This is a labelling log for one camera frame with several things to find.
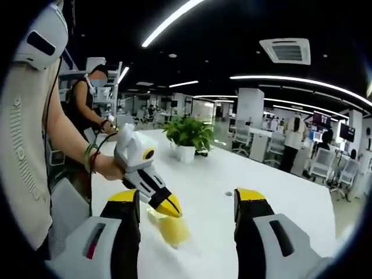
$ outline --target white flower pot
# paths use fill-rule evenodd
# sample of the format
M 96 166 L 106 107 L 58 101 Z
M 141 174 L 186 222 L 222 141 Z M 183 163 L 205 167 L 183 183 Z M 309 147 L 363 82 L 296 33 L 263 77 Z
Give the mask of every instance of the white flower pot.
M 194 146 L 176 146 L 176 158 L 183 163 L 190 163 L 195 157 Z

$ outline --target hand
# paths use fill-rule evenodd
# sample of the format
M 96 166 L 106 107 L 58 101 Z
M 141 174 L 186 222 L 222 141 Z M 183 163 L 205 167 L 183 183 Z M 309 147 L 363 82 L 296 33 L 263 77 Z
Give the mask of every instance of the hand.
M 94 171 L 103 175 L 107 180 L 122 180 L 124 170 L 115 162 L 114 157 L 99 154 L 95 158 Z
M 108 134 L 115 133 L 115 129 L 112 127 L 112 123 L 110 121 L 106 121 L 106 123 L 103 125 L 103 130 Z

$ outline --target ceiling vent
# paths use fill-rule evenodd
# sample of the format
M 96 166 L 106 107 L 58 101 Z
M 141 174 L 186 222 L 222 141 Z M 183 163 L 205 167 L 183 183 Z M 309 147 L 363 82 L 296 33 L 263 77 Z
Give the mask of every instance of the ceiling vent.
M 274 63 L 311 64 L 308 39 L 283 38 L 261 40 L 260 45 Z

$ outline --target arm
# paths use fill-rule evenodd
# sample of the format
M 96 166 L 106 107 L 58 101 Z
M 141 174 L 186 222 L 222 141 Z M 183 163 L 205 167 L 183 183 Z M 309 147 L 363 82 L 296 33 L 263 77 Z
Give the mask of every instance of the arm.
M 57 74 L 56 65 L 58 65 L 58 63 L 59 62 L 57 61 L 54 65 L 55 71 L 54 74 L 51 75 L 53 78 L 53 80 L 50 82 L 51 85 L 54 81 L 55 75 Z M 55 88 L 51 94 L 52 96 L 49 104 L 48 126 L 46 127 L 46 132 L 50 136 L 52 144 L 55 148 L 60 149 L 68 157 L 85 164 L 85 151 L 87 150 L 89 143 L 85 141 L 81 134 L 76 130 L 75 126 L 71 123 L 70 119 L 68 119 L 63 113 L 59 100 L 58 82 L 56 82 Z M 46 110 L 44 109 L 42 120 L 44 126 L 45 116 Z M 92 156 L 95 152 L 96 150 L 93 149 L 90 153 L 90 156 Z M 124 171 L 115 163 L 113 157 L 101 154 L 99 154 L 95 159 L 94 170 L 101 173 L 108 180 L 123 179 L 124 176 Z
M 75 126 L 63 113 L 59 100 L 58 81 L 51 94 L 46 132 L 51 138 L 53 147 L 60 149 L 68 157 L 85 164 L 85 150 L 89 143 L 85 141 L 76 130 Z M 43 126 L 45 126 L 45 114 L 46 110 L 43 115 Z
M 101 125 L 103 119 L 100 118 L 94 110 L 87 107 L 87 92 L 88 92 L 88 85 L 84 82 L 79 82 L 74 89 L 74 97 L 76 99 L 76 106 L 77 109 L 84 115 L 86 119 Z

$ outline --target sleeveless top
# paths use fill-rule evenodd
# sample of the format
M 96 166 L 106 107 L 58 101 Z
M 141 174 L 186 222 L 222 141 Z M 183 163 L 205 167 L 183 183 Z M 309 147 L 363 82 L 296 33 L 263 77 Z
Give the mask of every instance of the sleeveless top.
M 67 111 L 66 116 L 71 120 L 71 122 L 74 124 L 76 129 L 80 132 L 80 134 L 85 137 L 84 130 L 96 127 L 96 123 L 88 120 L 78 109 L 76 104 L 76 92 L 75 88 L 79 82 L 84 82 L 87 85 L 87 100 L 85 102 L 85 105 L 92 109 L 93 108 L 93 96 L 89 91 L 89 86 L 85 78 L 81 78 L 78 81 L 74 83 L 71 90 L 67 93 Z
M 59 60 L 45 70 L 14 63 L 0 99 L 0 172 L 10 209 L 37 249 L 52 224 L 42 116 Z

